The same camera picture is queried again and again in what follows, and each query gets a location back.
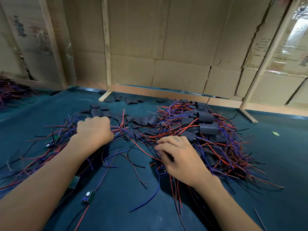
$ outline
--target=clear packing tape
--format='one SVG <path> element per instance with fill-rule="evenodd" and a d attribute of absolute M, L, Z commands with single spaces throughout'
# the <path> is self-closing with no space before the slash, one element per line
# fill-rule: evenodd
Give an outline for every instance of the clear packing tape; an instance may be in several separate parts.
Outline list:
<path fill-rule="evenodd" d="M 258 70 L 273 39 L 286 4 L 275 0 L 256 34 L 244 68 Z M 294 13 L 266 72 L 292 77 L 308 77 L 308 0 Z"/>

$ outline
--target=pile of wires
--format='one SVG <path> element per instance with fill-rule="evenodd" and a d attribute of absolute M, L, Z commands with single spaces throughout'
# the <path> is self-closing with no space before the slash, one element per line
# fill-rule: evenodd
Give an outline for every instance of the pile of wires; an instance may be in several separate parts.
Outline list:
<path fill-rule="evenodd" d="M 29 86 L 18 84 L 0 75 L 0 110 L 7 106 L 7 102 L 30 97 L 33 93 Z"/>
<path fill-rule="evenodd" d="M 102 108 L 98 105 L 91 105 L 89 111 L 77 112 L 71 116 L 68 115 L 61 125 L 45 126 L 52 128 L 50 135 L 35 136 L 37 139 L 29 140 L 33 143 L 25 153 L 18 157 L 10 157 L 7 164 L 0 168 L 1 179 L 4 180 L 2 183 L 7 184 L 7 181 L 5 180 L 13 178 L 9 184 L 0 188 L 0 198 L 62 151 L 68 144 L 70 138 L 77 133 L 78 121 L 95 115 L 113 117 L 119 124 L 117 126 L 111 126 L 114 139 L 108 145 L 102 146 L 87 158 L 76 173 L 76 177 L 79 179 L 84 175 L 89 174 L 91 171 L 95 171 L 96 166 L 105 167 L 105 170 L 98 181 L 97 187 L 92 190 L 93 194 L 98 190 L 108 170 L 110 168 L 117 168 L 112 165 L 115 156 L 121 155 L 128 160 L 144 188 L 146 188 L 146 182 L 140 179 L 136 167 L 145 167 L 134 164 L 129 159 L 128 154 L 132 148 L 135 148 L 153 159 L 153 163 L 150 167 L 154 167 L 153 169 L 157 173 L 159 181 L 158 188 L 148 201 L 145 201 L 130 212 L 133 212 L 149 203 L 159 191 L 161 179 L 169 178 L 168 180 L 170 180 L 175 207 L 183 226 L 181 219 L 182 200 L 180 195 L 180 182 L 168 174 L 158 152 L 154 149 L 157 140 L 165 136 L 186 136 L 203 160 L 205 166 L 213 175 L 230 180 L 244 180 L 253 184 L 260 181 L 277 186 L 267 181 L 267 178 L 259 174 L 264 174 L 264 172 L 257 168 L 257 165 L 260 163 L 251 156 L 251 153 L 248 154 L 243 152 L 244 148 L 242 144 L 244 141 L 242 140 L 243 136 L 240 132 L 246 129 L 237 129 L 236 125 L 232 122 L 232 119 L 235 117 L 228 119 L 222 114 L 214 112 L 205 103 L 189 102 L 188 100 L 175 100 L 174 102 L 172 101 L 171 104 L 157 106 L 156 113 L 152 113 L 145 117 L 129 116 L 125 114 L 125 109 L 123 110 L 123 114 L 114 115 L 111 114 L 106 107 Z M 125 151 L 118 151 L 118 149 L 115 149 L 114 151 L 109 150 L 110 144 L 120 139 L 126 139 L 129 142 L 132 142 L 133 146 L 129 146 L 129 149 Z M 26 155 L 29 154 L 30 149 L 38 141 L 45 141 L 44 147 L 47 148 L 45 153 L 34 158 L 26 157 Z M 31 162 L 29 164 L 27 163 L 26 167 L 14 169 L 13 165 L 16 162 L 23 162 L 25 160 L 30 160 Z M 67 199 L 69 195 L 74 192 L 75 186 L 73 186 L 73 189 L 63 197 L 62 201 Z M 196 203 L 201 213 L 204 214 L 204 206 L 201 205 L 202 199 L 192 188 L 189 186 L 187 188 L 193 201 Z M 83 201 L 87 202 L 88 199 L 89 197 L 87 194 L 87 197 L 84 197 Z M 84 213 L 75 230 L 77 230 L 80 225 L 80 222 L 89 206 L 90 202 L 87 202 L 83 208 Z"/>

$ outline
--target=blue table surface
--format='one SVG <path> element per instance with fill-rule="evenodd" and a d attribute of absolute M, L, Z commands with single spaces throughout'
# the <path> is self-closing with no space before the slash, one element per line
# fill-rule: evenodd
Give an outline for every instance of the blue table surface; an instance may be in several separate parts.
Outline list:
<path fill-rule="evenodd" d="M 118 95 L 135 97 L 131 94 Z M 98 102 L 100 96 L 96 92 L 72 88 L 54 96 L 45 96 L 27 107 L 14 109 L 9 115 L 1 114 L 0 165 L 4 165 L 18 149 L 26 151 L 31 142 L 25 140 L 34 139 L 33 135 L 51 133 L 50 128 L 42 126 L 59 125 L 68 114 L 88 109 L 91 103 Z M 134 116 L 155 112 L 156 105 L 159 105 L 156 98 L 142 98 L 143 103 L 133 105 L 127 105 L 124 101 L 105 104 L 115 113 L 123 112 L 124 108 Z M 252 124 L 236 109 L 217 106 L 212 106 L 212 109 L 227 117 L 237 114 L 234 123 L 238 129 L 249 128 L 242 133 L 243 136 L 251 136 L 245 138 L 248 141 L 244 144 L 245 151 L 252 151 L 259 162 L 265 163 L 260 168 L 266 172 L 270 182 L 285 186 L 285 189 L 278 190 L 266 184 L 259 184 L 263 188 L 257 188 L 229 181 L 235 191 L 233 197 L 236 202 L 261 226 L 254 212 L 256 209 L 268 231 L 308 230 L 308 121 L 301 117 L 250 111 L 259 121 L 258 124 Z M 280 136 L 273 135 L 272 131 L 278 132 Z M 129 146 L 131 144 L 127 141 L 119 140 L 112 143 L 110 148 L 124 151 Z M 40 155 L 45 149 L 44 141 L 40 141 L 33 146 L 28 156 Z M 147 190 L 138 181 L 130 163 L 121 155 L 116 156 L 113 165 L 118 168 L 108 171 L 78 230 L 183 230 L 174 200 L 167 189 L 160 189 L 151 202 L 129 213 L 147 201 L 158 187 L 157 175 L 149 167 L 152 159 L 135 149 L 130 152 L 130 158 L 134 163 L 146 167 L 137 168 L 137 172 L 143 181 L 148 182 Z M 44 230 L 67 230 L 73 217 L 83 208 L 83 196 L 96 188 L 103 171 L 104 168 L 100 168 L 91 176 L 87 184 L 52 216 Z M 203 218 L 190 203 L 183 203 L 181 217 L 187 231 L 207 230 Z M 74 230 L 79 219 L 80 216 L 68 230 Z"/>

